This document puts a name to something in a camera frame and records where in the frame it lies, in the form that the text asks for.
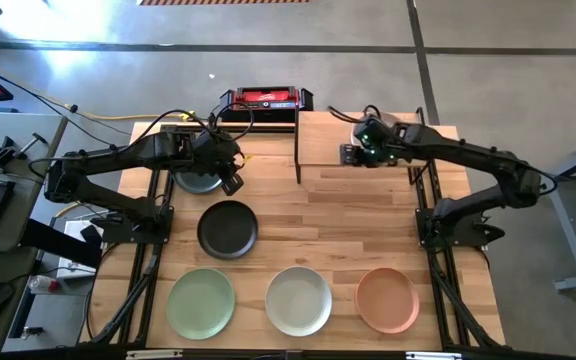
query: concrete floor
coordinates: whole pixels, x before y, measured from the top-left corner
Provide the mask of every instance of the concrete floor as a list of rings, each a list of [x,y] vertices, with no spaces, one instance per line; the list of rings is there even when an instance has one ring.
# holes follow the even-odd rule
[[[414,45],[405,0],[190,7],[29,0],[19,8],[15,3],[2,4],[0,40]],[[576,48],[576,0],[416,3],[426,46]],[[24,13],[31,10],[41,13],[42,20],[31,23]],[[576,149],[576,57],[429,55],[428,64],[439,119],[457,125],[462,137],[512,150],[545,170]],[[205,115],[226,89],[277,84],[311,90],[317,110],[329,104],[356,110],[374,103],[383,111],[413,111],[424,105],[414,54],[1,50],[0,68],[65,102],[108,115],[179,107]],[[1,106],[49,112],[13,92],[16,99]],[[106,140],[128,141],[98,125],[81,124]],[[129,122],[113,125],[131,128]],[[69,127],[59,152],[101,145]],[[469,178],[473,190],[492,181],[476,172],[469,172]],[[97,181],[116,188],[118,179],[119,174],[110,174]],[[576,217],[576,189],[566,190],[564,199]],[[42,199],[33,216],[47,221],[60,208]],[[507,231],[490,246],[489,256],[508,344],[576,355],[576,291],[558,294],[552,285],[554,279],[576,276],[576,267],[549,200],[492,214],[491,221]],[[5,349],[73,344],[82,303],[77,296],[39,298],[29,325],[42,325],[48,334],[9,341]],[[39,309],[50,315],[42,316]]]

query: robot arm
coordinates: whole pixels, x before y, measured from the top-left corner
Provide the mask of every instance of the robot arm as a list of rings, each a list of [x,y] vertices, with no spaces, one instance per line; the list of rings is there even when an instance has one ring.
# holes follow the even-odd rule
[[[541,176],[526,161],[509,151],[483,148],[465,140],[445,138],[437,130],[409,123],[389,127],[374,115],[365,116],[356,126],[354,136],[362,148],[355,149],[357,159],[369,167],[404,159],[440,159],[487,172],[498,184],[458,200],[441,199],[435,206],[432,221],[453,226],[459,219],[495,207],[524,208],[533,206],[540,195]]]
[[[92,183],[88,176],[135,167],[218,175],[222,189],[230,196],[243,186],[236,174],[237,154],[241,154],[239,146],[225,131],[218,135],[203,131],[197,137],[191,132],[160,132],[121,148],[66,153],[50,167],[44,195],[52,202],[80,201],[121,212],[133,220],[155,220],[159,207],[154,199],[122,195]]]

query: white plate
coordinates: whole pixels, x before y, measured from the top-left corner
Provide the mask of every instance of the white plate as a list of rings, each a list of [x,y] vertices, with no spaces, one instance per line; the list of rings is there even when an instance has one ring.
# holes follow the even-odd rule
[[[277,274],[266,291],[266,314],[281,332],[291,336],[314,334],[328,320],[332,294],[316,271],[296,266]]]

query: teal plate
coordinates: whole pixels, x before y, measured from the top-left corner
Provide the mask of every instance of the teal plate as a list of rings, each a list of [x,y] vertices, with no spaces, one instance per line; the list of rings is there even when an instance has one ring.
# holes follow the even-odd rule
[[[172,287],[166,314],[179,335],[203,340],[219,333],[234,310],[235,291],[226,275],[215,269],[196,269]]]

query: wooden tabletop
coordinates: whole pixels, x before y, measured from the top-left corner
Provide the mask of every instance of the wooden tabletop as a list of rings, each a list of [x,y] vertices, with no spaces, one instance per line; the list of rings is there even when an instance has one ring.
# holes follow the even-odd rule
[[[361,113],[348,113],[360,118]],[[416,113],[384,114],[388,123],[419,122]],[[343,122],[327,112],[299,113],[299,164],[301,165],[339,165],[339,145],[350,144],[353,124]],[[454,126],[433,126],[445,137],[457,138]],[[400,165],[408,166],[405,161]],[[412,166],[423,166],[423,162],[413,161]]]
[[[325,122],[327,113],[302,113],[300,148],[323,149],[320,142],[302,138],[306,120]],[[413,119],[414,114],[402,115]],[[136,123],[133,139],[147,123]],[[336,127],[328,134],[344,141],[349,129]],[[443,127],[444,134],[454,127]],[[426,253],[417,245],[414,210],[415,188],[408,184],[405,168],[365,169],[330,165],[302,167],[302,184],[295,179],[294,134],[251,133],[238,140],[244,153],[253,155],[239,174],[245,185],[228,198],[221,190],[209,195],[191,195],[175,188],[172,204],[175,221],[170,242],[164,247],[155,292],[148,347],[232,349],[328,349],[328,350],[432,350],[440,348],[437,319],[430,285]],[[444,196],[462,197],[470,192],[463,167],[437,162]],[[164,176],[160,179],[163,191]],[[144,196],[150,171],[123,172],[119,191]],[[260,235],[253,249],[238,260],[223,261],[208,256],[197,243],[196,227],[202,213],[226,199],[248,205],[259,221]],[[135,246],[118,246],[104,261],[93,291],[91,325],[98,333],[124,300]],[[473,249],[456,248],[455,262],[465,303],[482,326],[503,343],[503,333],[490,274],[482,255]],[[265,313],[266,287],[282,269],[303,265],[318,271],[333,294],[330,319],[316,334],[290,337],[277,330]],[[216,336],[202,341],[187,340],[168,324],[168,294],[184,273],[199,267],[222,271],[232,282],[236,308],[230,323]],[[417,321],[398,335],[384,335],[368,327],[359,317],[355,287],[367,271],[391,267],[414,282],[421,307]],[[454,313],[446,307],[451,332],[456,338]],[[135,308],[135,335],[141,301]]]

